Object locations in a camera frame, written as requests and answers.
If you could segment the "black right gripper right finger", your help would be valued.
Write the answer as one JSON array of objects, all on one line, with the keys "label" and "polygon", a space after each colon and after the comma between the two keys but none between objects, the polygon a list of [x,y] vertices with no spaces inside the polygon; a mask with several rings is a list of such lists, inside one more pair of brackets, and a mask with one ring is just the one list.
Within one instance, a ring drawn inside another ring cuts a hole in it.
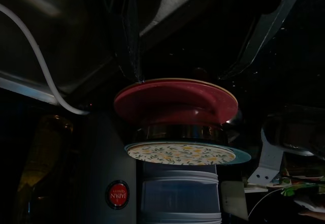
[{"label": "black right gripper right finger", "polygon": [[221,80],[237,76],[248,68],[256,59],[260,50],[275,36],[286,20],[297,0],[279,0],[276,8],[269,14],[262,14],[249,33],[245,46],[240,51],[236,62],[219,75]]}]

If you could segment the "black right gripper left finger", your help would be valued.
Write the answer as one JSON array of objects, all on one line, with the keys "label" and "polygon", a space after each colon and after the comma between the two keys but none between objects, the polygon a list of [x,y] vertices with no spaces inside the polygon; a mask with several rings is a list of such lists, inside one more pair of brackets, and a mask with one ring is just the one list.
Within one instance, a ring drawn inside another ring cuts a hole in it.
[{"label": "black right gripper left finger", "polygon": [[109,21],[114,51],[122,73],[133,83],[143,82],[137,0],[112,0]]}]

